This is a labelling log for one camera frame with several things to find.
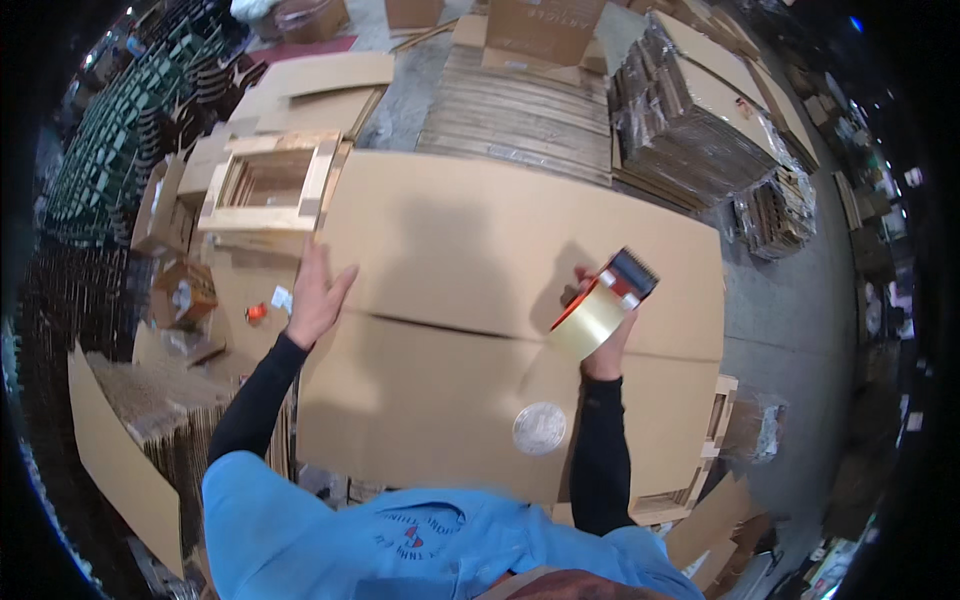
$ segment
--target tape roll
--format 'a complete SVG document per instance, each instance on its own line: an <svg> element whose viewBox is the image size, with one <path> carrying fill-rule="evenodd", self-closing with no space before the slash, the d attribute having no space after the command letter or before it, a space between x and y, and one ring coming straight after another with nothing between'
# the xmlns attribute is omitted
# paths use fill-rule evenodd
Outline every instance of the tape roll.
<svg viewBox="0 0 960 600"><path fill-rule="evenodd" d="M574 301L572 310L554 325L547 341L565 349L578 360L593 354L623 323L620 297L603 284Z"/></svg>

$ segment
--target warehouse floor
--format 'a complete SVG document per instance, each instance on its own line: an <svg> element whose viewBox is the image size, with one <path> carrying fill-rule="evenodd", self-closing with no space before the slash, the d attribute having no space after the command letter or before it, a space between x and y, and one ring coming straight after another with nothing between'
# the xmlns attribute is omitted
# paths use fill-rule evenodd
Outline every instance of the warehouse floor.
<svg viewBox="0 0 960 600"><path fill-rule="evenodd" d="M447 0L441 22L468 12L471 0ZM382 3L348 0L348 33L358 36L353 50L389 50L402 38L389 38ZM615 68L643 31L641 16L608 3L597 29ZM755 40L761 49L764 46ZM413 151L433 90L441 77L450 35L428 39L397 56L396 77L359 140L359 147ZM750 255L734 238L729 205L700 218L720 231L727 302L721 371L789 404L778 455L762 466L733 466L750 479L755 499L779 526L780 566L756 590L762 598L774 583L797 567L820 538L847 401L852 392L856 337L854 274L850 237L831 173L837 169L826 143L806 120L806 112L769 51L764 61L774 79L794 97L821 160L812 177L817 189L817 235L797 254L777 263Z"/></svg>

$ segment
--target hand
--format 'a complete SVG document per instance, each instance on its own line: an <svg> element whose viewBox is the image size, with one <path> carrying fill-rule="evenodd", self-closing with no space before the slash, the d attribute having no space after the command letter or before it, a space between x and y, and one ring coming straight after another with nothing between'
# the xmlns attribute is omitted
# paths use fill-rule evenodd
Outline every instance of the hand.
<svg viewBox="0 0 960 600"><path fill-rule="evenodd" d="M580 293L583 294L596 274L583 265L574 267L573 273L577 276ZM600 348L594 350L593 354L580 363L580 367L587 377L594 381L614 381L623 376L623 352L627 346L630 331L636 323L636 315L635 308L627 311L623 316L620 327L607 338L606 342L600 345Z"/></svg>
<svg viewBox="0 0 960 600"><path fill-rule="evenodd" d="M331 284L329 248L315 244L313 233L307 234L294 282L293 315L287 325L287 337L294 344L310 350L330 330L359 271L359 267L350 265Z"/></svg>

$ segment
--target round label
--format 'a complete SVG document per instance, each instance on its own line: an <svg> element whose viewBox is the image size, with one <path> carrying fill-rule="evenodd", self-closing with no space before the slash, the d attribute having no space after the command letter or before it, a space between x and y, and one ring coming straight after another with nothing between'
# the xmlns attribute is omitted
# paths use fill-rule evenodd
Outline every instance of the round label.
<svg viewBox="0 0 960 600"><path fill-rule="evenodd" d="M548 454L560 445L566 433L566 416L551 402L524 408L514 421L514 445L530 456Z"/></svg>

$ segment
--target black sleeve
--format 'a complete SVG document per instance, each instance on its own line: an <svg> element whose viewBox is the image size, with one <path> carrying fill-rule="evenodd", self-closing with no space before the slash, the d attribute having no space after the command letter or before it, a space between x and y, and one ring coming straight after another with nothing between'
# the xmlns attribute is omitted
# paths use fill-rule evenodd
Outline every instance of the black sleeve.
<svg viewBox="0 0 960 600"><path fill-rule="evenodd" d="M280 405L309 353L291 342L286 333L276 337L274 347L233 397L213 430L208 465L234 450L249 450L260 458L267 454Z"/></svg>
<svg viewBox="0 0 960 600"><path fill-rule="evenodd" d="M623 433L623 377L584 377L580 426L570 465L570 504L577 529L604 536L636 525L630 506L630 452Z"/></svg>

